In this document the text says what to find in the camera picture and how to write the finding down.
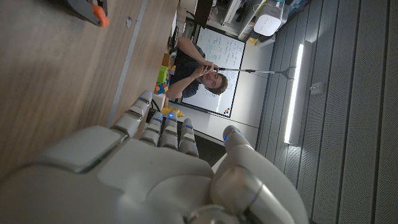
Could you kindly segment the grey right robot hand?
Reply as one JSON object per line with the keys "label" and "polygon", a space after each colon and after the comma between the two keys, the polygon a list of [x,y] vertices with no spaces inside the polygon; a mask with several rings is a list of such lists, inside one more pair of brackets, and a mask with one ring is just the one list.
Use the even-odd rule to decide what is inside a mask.
{"label": "grey right robot hand", "polygon": [[200,159],[189,119],[156,113],[152,93],[110,128],[75,132],[1,181],[2,223],[308,223],[296,188],[240,130],[223,132],[217,168]]}

